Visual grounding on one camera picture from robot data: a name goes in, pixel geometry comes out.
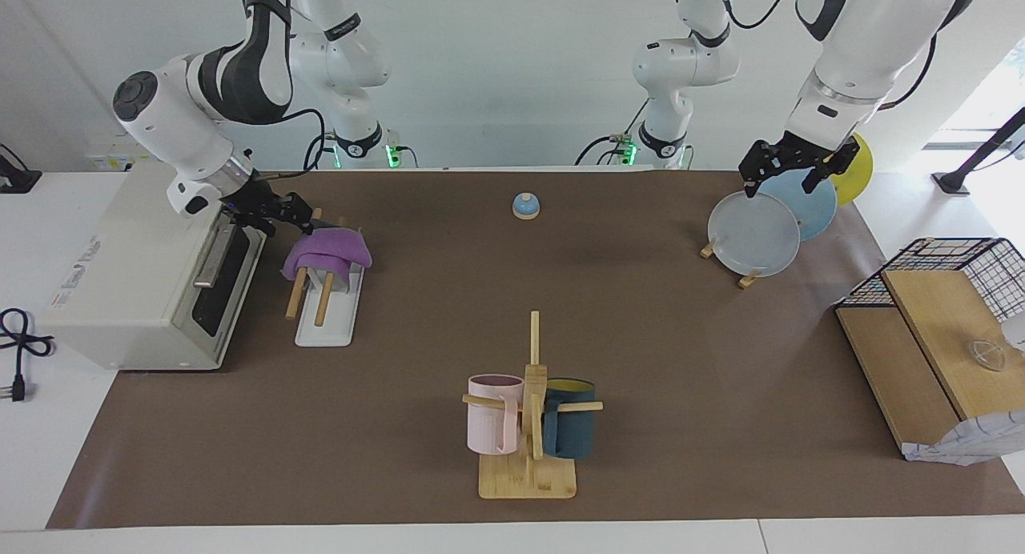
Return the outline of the cream toaster oven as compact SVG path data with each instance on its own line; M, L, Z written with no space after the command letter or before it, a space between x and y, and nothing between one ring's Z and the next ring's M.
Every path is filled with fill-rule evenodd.
M37 327L115 371L210 371L223 364L266 236L210 205L173 210L165 163L128 172Z

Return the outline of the white patterned paper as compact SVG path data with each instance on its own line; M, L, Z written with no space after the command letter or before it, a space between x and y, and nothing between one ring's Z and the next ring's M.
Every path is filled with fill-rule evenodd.
M901 444L905 460L970 466L1025 451L1025 409L963 420L936 444Z

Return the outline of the purple grey towel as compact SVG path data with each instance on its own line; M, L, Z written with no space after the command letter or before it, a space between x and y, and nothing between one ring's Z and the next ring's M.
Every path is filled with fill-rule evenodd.
M371 268L373 258L360 231L348 228L319 228L292 245L279 273L293 283L298 269L308 268L343 276L353 263Z

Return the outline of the light wooden board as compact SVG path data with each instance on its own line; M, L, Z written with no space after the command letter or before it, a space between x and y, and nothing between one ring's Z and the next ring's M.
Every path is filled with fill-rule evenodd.
M1007 342L966 274L886 271L881 279L960 419L1025 409L1025 353ZM971 357L969 342L977 339L1003 347L1003 371Z

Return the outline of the brown table mat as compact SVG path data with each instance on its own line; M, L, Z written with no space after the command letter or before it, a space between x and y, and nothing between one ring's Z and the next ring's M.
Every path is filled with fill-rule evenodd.
M881 266L854 208L748 289L700 258L735 172L319 172L293 187L363 230L348 347L297 347L266 241L213 374L121 374L48 528L1025 513L1002 462L902 459L832 303ZM531 192L541 214L512 215ZM469 375L592 380L570 500L483 500Z

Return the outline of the pink mug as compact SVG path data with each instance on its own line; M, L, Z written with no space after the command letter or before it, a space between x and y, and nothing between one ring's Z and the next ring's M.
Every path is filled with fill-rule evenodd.
M479 374L468 379L468 394L496 400L498 407L469 404L466 444L479 456L519 451L519 409L525 382L520 375Z

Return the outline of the clear glass piece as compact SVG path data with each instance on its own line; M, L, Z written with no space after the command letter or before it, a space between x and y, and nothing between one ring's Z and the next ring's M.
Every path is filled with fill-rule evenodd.
M971 341L969 342L971 357L977 364L988 371L1001 372L1006 367L1006 357L1003 347L992 341Z

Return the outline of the white power strip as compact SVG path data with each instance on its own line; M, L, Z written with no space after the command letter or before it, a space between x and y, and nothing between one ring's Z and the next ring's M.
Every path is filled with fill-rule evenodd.
M101 172L128 172L135 165L140 163L151 163L156 158L150 155L139 154L102 154L88 155L86 159L91 164L93 170Z

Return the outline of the black desk mount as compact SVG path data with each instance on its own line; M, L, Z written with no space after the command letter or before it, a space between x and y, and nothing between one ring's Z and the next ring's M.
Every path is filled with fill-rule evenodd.
M42 172L32 170L18 153L0 143L0 194L26 194L42 177Z

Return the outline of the light blue plate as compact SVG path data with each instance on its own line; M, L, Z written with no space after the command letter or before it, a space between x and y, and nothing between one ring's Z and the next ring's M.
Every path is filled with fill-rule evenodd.
M787 171L767 179L758 193L771 195L784 203L797 219L802 242L826 230L836 215L838 196L830 181L820 182L810 193L804 190L806 171Z

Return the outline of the wooden mug tree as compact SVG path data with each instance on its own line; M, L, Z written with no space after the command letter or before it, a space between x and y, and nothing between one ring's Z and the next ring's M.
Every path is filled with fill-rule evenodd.
M468 381L461 400L476 411L496 411L494 444L473 451L477 494L485 500L566 500L577 493L576 463L543 452L548 368L541 363L541 313L531 311L529 361L512 385L487 387L479 375Z

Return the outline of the yellow plate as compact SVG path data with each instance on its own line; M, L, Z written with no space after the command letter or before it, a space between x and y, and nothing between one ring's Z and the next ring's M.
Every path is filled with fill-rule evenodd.
M874 153L858 132L852 137L858 145L858 153L840 175L831 175L830 181L836 193L838 206L852 203L869 185L874 175Z

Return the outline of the grey plate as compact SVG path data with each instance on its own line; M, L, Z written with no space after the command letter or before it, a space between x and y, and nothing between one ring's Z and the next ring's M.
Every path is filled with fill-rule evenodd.
M715 256L742 277L764 278L784 271L797 258L798 220L778 198L753 198L739 191L722 198L707 223L703 255Z

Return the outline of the wooden plate rack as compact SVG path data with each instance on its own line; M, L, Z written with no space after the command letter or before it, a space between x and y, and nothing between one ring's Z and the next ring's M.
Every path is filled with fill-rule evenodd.
M750 259L746 258L740 247L726 243L715 237L708 239L706 245L698 254L706 261L717 261L725 269L736 274L737 285L740 289L747 289L757 282L758 277L764 273L765 268L754 265Z

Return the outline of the dark teal mug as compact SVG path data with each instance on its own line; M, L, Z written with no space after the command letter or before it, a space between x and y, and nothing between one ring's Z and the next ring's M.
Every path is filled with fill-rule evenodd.
M564 403L593 402L594 383L584 379L551 378L542 412L542 451L554 458L579 460L593 450L594 412L560 411Z

